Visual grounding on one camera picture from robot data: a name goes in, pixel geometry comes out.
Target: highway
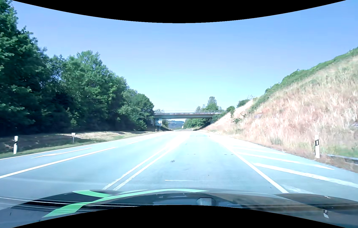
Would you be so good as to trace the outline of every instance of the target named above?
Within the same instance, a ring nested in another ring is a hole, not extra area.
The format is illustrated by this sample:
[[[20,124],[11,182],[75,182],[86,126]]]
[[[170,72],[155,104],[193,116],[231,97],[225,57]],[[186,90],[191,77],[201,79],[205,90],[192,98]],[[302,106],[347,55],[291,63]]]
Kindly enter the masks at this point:
[[[153,133],[0,159],[0,200],[34,200],[88,189],[198,187],[358,201],[357,173],[197,131]],[[10,206],[0,204],[0,210]]]

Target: green stripe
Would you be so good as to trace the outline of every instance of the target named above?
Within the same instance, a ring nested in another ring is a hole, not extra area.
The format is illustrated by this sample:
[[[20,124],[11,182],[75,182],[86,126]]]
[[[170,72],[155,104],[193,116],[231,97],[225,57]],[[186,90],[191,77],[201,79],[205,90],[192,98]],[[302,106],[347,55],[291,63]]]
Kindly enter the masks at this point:
[[[94,196],[94,197],[99,197],[99,198],[111,196],[110,194],[104,194],[104,193],[94,192],[94,191],[90,191],[90,190],[73,191],[73,192],[77,193],[77,194],[81,194],[81,195],[89,195],[89,196]]]
[[[134,193],[128,193],[128,194],[122,194],[122,195],[112,195],[112,196],[107,196],[107,197],[102,198],[102,199],[97,199],[97,200],[92,201],[92,202],[82,202],[82,203],[75,203],[75,204],[66,205],[66,206],[63,206],[61,208],[58,208],[58,209],[55,209],[55,210],[51,211],[49,214],[45,215],[43,218],[51,217],[51,216],[58,216],[58,215],[72,214],[72,213],[75,213],[76,211],[78,211],[84,205],[88,205],[88,204],[91,204],[91,203],[97,203],[97,202],[102,202],[102,201],[107,201],[107,200],[124,198],[124,197],[128,197],[128,196],[142,195],[142,194],[148,194],[148,193],[156,193],[156,192],[162,192],[162,191],[203,192],[203,191],[206,191],[206,190],[173,188],[173,189],[159,189],[159,190],[134,192]]]

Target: road sign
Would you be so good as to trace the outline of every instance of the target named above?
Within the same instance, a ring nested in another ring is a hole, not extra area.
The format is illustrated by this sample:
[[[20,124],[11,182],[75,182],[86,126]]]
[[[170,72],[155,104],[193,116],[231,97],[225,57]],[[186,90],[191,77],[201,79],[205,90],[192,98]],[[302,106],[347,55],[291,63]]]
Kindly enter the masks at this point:
[[[156,119],[155,126],[162,126],[162,119]]]

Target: distant hill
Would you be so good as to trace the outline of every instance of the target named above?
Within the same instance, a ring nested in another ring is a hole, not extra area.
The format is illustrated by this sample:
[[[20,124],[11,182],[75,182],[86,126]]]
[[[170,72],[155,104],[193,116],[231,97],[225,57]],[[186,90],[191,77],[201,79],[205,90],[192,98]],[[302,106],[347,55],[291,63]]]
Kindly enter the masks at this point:
[[[181,129],[184,123],[184,121],[169,121],[168,127],[169,129]]]

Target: bridge railing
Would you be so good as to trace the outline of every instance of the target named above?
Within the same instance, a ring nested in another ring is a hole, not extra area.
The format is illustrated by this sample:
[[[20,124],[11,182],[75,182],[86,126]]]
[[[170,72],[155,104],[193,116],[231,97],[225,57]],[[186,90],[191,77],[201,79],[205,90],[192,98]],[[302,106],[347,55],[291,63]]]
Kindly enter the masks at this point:
[[[169,110],[163,113],[206,113],[206,112],[221,112],[220,110],[204,110],[204,111],[195,111],[195,110]]]

